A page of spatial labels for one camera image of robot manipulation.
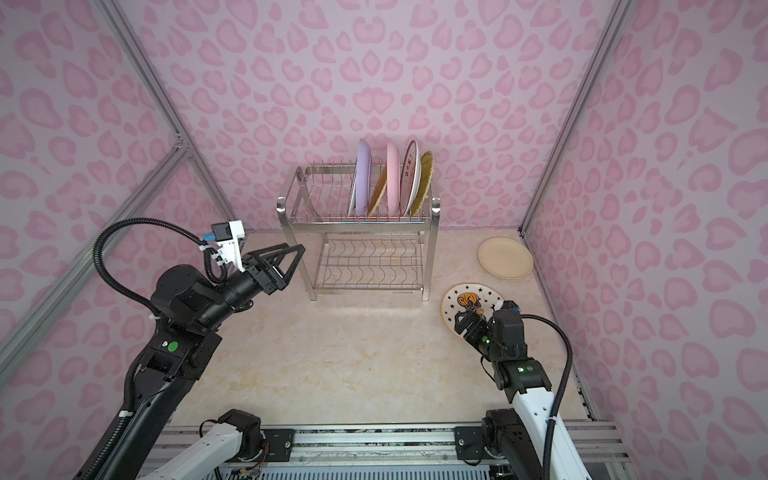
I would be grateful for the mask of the orange rimmed star plate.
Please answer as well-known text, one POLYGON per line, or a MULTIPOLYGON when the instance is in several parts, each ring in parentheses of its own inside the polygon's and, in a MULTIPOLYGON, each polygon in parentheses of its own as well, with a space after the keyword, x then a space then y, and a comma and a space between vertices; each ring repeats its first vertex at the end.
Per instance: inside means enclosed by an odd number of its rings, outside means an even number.
POLYGON ((452 287, 440 304, 440 315, 445 326, 457 337, 457 324, 469 314, 476 314, 482 321, 488 321, 503 297, 493 288, 480 283, 462 283, 452 287))

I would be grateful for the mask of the purple bear plate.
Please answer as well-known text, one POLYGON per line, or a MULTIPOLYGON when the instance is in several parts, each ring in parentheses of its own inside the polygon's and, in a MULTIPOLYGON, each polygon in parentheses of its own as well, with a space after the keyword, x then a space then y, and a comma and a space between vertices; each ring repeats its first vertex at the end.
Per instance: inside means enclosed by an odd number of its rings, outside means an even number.
POLYGON ((355 171, 355 215, 364 217, 368 211, 370 176, 372 168, 371 148, 365 139, 358 143, 355 171))

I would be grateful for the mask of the brown woven bamboo plate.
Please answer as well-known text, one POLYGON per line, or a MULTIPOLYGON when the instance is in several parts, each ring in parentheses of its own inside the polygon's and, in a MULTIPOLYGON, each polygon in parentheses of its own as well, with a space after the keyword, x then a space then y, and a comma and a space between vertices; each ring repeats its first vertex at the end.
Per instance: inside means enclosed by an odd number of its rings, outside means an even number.
POLYGON ((386 188, 387 188, 387 168, 383 166, 381 168, 379 177, 377 179, 377 182, 371 194, 370 202, 368 204, 368 210, 367 210, 368 217, 373 217, 376 215, 377 209, 380 203, 382 202, 384 194, 386 193, 386 188))

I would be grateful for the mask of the pink bear plate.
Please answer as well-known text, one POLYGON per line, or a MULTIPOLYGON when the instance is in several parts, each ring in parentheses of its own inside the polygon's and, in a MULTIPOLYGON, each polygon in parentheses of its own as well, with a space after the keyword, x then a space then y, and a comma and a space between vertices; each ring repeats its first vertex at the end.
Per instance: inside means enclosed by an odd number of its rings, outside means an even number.
POLYGON ((400 213, 400 155, 397 144, 387 141, 386 147, 387 212, 389 217, 400 213))

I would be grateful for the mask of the white plate orange sunburst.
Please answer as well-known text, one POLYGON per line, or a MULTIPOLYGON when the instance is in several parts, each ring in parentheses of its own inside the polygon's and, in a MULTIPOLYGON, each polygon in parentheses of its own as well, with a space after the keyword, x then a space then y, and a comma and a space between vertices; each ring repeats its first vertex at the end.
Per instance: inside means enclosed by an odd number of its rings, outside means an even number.
POLYGON ((400 185, 400 212, 402 216, 409 216, 410 209, 419 188, 421 176, 421 161, 419 145, 416 140, 411 140, 406 148, 400 185))

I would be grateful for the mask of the green rimmed woven bamboo plate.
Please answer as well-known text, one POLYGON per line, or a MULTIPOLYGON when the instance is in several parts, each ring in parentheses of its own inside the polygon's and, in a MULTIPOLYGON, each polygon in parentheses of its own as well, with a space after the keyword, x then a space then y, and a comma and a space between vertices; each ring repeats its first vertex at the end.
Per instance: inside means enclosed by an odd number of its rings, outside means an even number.
POLYGON ((425 152, 421 157, 421 175, 416 195, 411 203, 409 214, 415 216, 421 209, 431 187, 434 172, 434 155, 432 151, 425 152))

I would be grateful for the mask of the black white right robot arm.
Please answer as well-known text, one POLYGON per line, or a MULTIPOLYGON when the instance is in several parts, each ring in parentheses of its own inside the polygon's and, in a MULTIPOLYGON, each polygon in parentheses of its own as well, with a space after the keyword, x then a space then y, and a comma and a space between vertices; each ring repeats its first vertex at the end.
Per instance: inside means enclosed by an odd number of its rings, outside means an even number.
POLYGON ((489 410, 482 419, 483 449, 503 458, 518 479, 589 479, 560 408, 573 367, 573 348, 553 321, 525 314, 504 301, 490 318, 472 310, 454 316, 454 331, 493 368, 496 388, 505 394, 508 409, 489 410), (552 328, 562 340, 566 360, 561 379, 553 386, 543 365, 528 353, 526 320, 552 328))

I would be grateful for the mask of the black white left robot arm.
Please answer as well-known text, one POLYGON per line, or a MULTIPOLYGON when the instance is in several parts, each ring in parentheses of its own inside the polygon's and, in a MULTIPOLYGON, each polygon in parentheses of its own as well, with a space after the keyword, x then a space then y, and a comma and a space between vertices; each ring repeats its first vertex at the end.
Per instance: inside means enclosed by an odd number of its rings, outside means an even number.
POLYGON ((155 332, 130 364, 122 405, 76 478, 136 478, 221 343, 220 326, 257 295, 285 289, 304 253, 303 245, 286 243, 251 251, 242 270, 220 284, 189 264, 163 273, 150 299, 160 314, 155 332))

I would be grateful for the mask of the stainless steel dish rack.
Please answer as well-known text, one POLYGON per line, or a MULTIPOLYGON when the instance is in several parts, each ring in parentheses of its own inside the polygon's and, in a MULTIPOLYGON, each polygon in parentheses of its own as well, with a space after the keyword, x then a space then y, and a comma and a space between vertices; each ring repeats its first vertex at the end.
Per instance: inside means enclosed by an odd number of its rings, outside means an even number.
POLYGON ((286 241, 307 254, 299 273, 310 300, 347 291, 431 295, 441 199, 429 189, 415 216, 349 217, 354 166, 320 164, 290 170, 276 201, 286 241))

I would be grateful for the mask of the cream round plate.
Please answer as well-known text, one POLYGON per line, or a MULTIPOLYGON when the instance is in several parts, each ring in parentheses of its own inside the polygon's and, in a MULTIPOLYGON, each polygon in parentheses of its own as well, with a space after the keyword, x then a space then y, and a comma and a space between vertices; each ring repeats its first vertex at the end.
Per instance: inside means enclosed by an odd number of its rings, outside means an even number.
POLYGON ((480 265, 491 275, 505 279, 521 279, 533 271, 530 251, 519 241, 508 237, 492 237, 477 250, 480 265))

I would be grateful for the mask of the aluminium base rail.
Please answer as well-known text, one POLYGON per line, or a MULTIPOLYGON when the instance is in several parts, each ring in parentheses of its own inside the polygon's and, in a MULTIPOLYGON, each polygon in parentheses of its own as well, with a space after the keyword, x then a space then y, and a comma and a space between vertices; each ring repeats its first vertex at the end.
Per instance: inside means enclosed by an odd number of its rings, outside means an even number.
MULTIPOLYGON (((610 422, 565 425, 588 471, 582 479, 637 479, 618 430, 610 422)), ((207 433, 202 427, 166 427, 137 479, 171 461, 207 433)), ((516 479, 501 453, 481 444, 478 423, 277 425, 266 462, 230 461, 217 476, 202 467, 191 479, 516 479)))

